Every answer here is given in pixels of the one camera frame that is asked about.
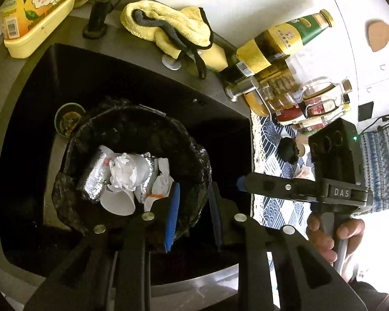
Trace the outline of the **person's right hand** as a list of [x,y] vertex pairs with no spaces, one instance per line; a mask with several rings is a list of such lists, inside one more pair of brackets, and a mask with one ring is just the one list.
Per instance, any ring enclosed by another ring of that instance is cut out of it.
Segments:
[[[348,240],[346,259],[342,271],[342,278],[346,282],[352,279],[356,266],[353,255],[363,240],[364,231],[365,221],[362,219],[350,219],[343,223],[337,230],[337,237],[339,239]],[[335,242],[331,236],[326,235],[320,229],[320,220],[314,214],[310,214],[308,217],[306,234],[310,243],[329,264],[332,265],[337,261],[338,254],[333,250]]]

